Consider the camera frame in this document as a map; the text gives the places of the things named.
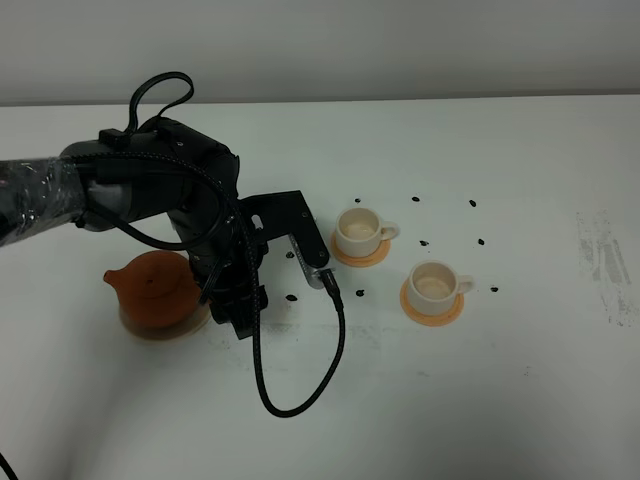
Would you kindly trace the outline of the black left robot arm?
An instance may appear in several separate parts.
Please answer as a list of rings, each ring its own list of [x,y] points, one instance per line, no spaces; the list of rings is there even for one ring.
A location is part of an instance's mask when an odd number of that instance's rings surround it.
[[[239,167],[226,145],[165,117],[104,130],[58,157],[2,163],[1,241],[67,223],[116,228],[148,247],[104,276],[130,330],[182,331],[209,308],[246,338],[266,300]]]

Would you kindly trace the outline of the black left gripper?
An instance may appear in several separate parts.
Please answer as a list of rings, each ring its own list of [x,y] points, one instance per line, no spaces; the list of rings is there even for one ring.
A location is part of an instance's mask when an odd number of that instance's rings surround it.
[[[84,227],[186,252],[213,318],[244,339],[268,303],[258,280],[267,249],[238,198],[239,171],[226,145],[162,116],[79,145]]]

